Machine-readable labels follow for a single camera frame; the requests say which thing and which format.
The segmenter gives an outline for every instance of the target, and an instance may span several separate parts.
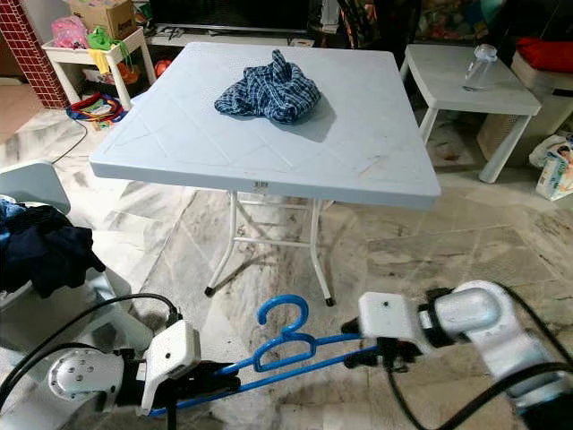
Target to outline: blue plastic hanger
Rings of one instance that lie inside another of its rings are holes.
[[[231,374],[231,373],[236,372],[236,371],[238,371],[244,367],[247,367],[247,366],[252,366],[254,368],[254,370],[257,372],[261,372],[261,373],[267,372],[269,370],[278,369],[278,368],[283,367],[283,366],[292,365],[293,363],[297,363],[299,361],[308,360],[309,358],[314,357],[314,355],[316,354],[317,348],[322,346],[322,345],[328,345],[330,343],[345,342],[347,340],[361,339],[361,336],[359,334],[337,334],[335,336],[328,336],[325,338],[316,339],[313,336],[311,336],[310,334],[298,332],[297,330],[302,328],[306,324],[306,321],[308,320],[308,304],[306,303],[306,301],[302,297],[295,296],[292,294],[277,296],[277,297],[273,297],[273,298],[267,300],[267,302],[265,302],[265,304],[262,305],[261,308],[259,308],[259,312],[257,313],[257,319],[259,321],[259,324],[264,325],[267,323],[267,314],[269,313],[269,311],[271,309],[273,309],[279,305],[287,305],[287,304],[297,305],[301,311],[300,316],[298,317],[298,319],[295,322],[293,322],[292,324],[289,324],[287,327],[284,327],[280,331],[280,334],[276,338],[271,339],[271,340],[265,342],[260,347],[258,347],[251,358],[247,358],[247,359],[245,359],[243,361],[239,361],[238,363],[235,363],[233,365],[228,365],[227,367],[223,367],[222,369],[217,371],[215,374]],[[302,341],[302,342],[307,343],[309,346],[309,350],[307,352],[297,354],[297,355],[292,356],[292,357],[282,358],[280,360],[273,361],[273,362],[270,362],[267,364],[263,364],[261,362],[261,358],[266,352],[270,351],[271,349],[273,349],[279,345],[282,345],[283,343],[292,342],[292,341]],[[276,383],[278,381],[283,381],[285,379],[292,378],[293,376],[297,376],[299,374],[306,374],[306,373],[312,372],[314,370],[322,369],[323,367],[335,365],[336,363],[342,363],[342,362],[344,362],[345,358],[347,358],[347,357],[350,357],[350,356],[357,354],[357,353],[363,353],[366,351],[375,351],[377,348],[378,347],[374,346],[374,347],[369,347],[369,348],[364,348],[364,349],[358,349],[357,351],[349,352],[349,353],[343,354],[342,356],[329,358],[329,359],[320,361],[319,363],[315,363],[313,365],[306,365],[303,367],[299,367],[297,369],[283,372],[282,374],[275,374],[273,376],[269,376],[267,378],[263,378],[263,379],[260,379],[259,381],[255,381],[252,383],[241,384],[241,387],[237,391],[227,391],[227,392],[222,392],[220,394],[216,394],[216,395],[210,396],[210,397],[203,397],[200,399],[191,399],[191,400],[182,401],[182,402],[177,403],[177,408],[178,409],[189,408],[191,406],[199,405],[201,403],[205,403],[208,401],[223,399],[224,397],[232,396],[234,394],[238,394],[239,392],[245,392],[245,391],[253,390],[255,388],[259,388],[259,387],[262,387],[264,385],[269,385],[270,383]],[[159,415],[163,415],[165,413],[166,413],[165,408],[153,409],[150,413],[150,416],[156,417]]]

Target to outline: blue checkered cloth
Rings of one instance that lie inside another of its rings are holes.
[[[275,49],[272,63],[246,67],[244,78],[215,101],[215,109],[223,114],[265,116],[290,124],[307,114],[320,99],[316,84]]]

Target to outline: table leg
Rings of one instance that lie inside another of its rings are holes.
[[[111,74],[114,75],[114,83],[115,87],[117,88],[117,94],[119,95],[119,101],[122,103],[122,107],[125,110],[129,110],[132,108],[132,100],[129,97],[129,92],[127,92],[127,88],[125,87],[125,82],[122,79],[122,74],[117,68],[117,64],[115,63],[112,56],[106,56],[107,62],[109,63],[109,69],[111,70]]]
[[[430,133],[432,132],[433,123],[436,120],[437,115],[438,115],[438,109],[434,107],[428,107],[426,115],[423,116],[422,123],[420,124],[420,134],[422,135],[422,140],[424,144],[428,142],[428,138],[430,137]]]
[[[321,262],[319,262],[318,252],[316,245],[318,242],[319,235],[319,216],[321,214],[322,200],[314,199],[312,201],[312,220],[311,220],[311,259],[312,266],[314,266],[314,271],[316,272],[316,277],[319,279],[319,284],[321,284],[322,294],[326,300],[327,306],[334,305],[334,299],[330,295],[329,286],[324,278],[324,273],[322,272]]]
[[[408,72],[410,71],[410,66],[408,64],[408,60],[404,58],[404,63],[400,67],[400,76],[402,77],[402,82],[406,82],[406,78],[408,77]]]
[[[64,68],[62,68],[62,66],[58,62],[52,61],[51,59],[50,59],[50,63],[54,67],[54,71],[56,72],[57,79],[62,84],[62,87],[64,88],[65,95],[70,100],[70,103],[73,104],[73,103],[77,103],[78,101],[80,101],[80,96],[78,96],[78,93],[75,92],[75,88],[73,87],[72,83],[68,79],[68,76],[65,74]]]
[[[212,297],[215,294],[215,285],[217,284],[218,277],[221,275],[223,269],[225,269],[225,265],[229,261],[229,257],[233,252],[233,248],[235,246],[235,235],[236,235],[236,203],[237,203],[237,193],[236,191],[229,192],[229,197],[231,199],[230,209],[231,213],[229,214],[229,241],[227,243],[227,249],[223,254],[223,258],[219,262],[209,284],[205,288],[205,296]]]
[[[145,64],[145,73],[147,74],[147,79],[150,82],[150,85],[153,85],[157,80],[155,76],[155,69],[153,68],[150,51],[147,48],[143,34],[141,34],[141,38],[143,39],[141,42],[141,54],[143,55],[143,63]]]
[[[493,184],[498,178],[503,166],[508,161],[511,152],[517,145],[517,141],[526,130],[530,116],[519,116],[516,123],[509,134],[501,141],[500,146],[493,153],[492,158],[487,162],[483,170],[480,172],[479,178],[487,182],[488,184]]]

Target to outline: red cushion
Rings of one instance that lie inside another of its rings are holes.
[[[573,73],[573,42],[544,42],[522,38],[517,51],[535,69]]]

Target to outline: table top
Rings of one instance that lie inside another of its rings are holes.
[[[96,175],[426,209],[440,186],[392,54],[280,47],[321,90],[293,125],[213,102],[273,47],[191,43],[91,155]]]
[[[472,47],[408,45],[406,48],[410,71],[431,108],[488,114],[537,114],[541,104],[501,60],[487,72],[492,82],[489,88],[464,90],[466,70],[473,58]]]

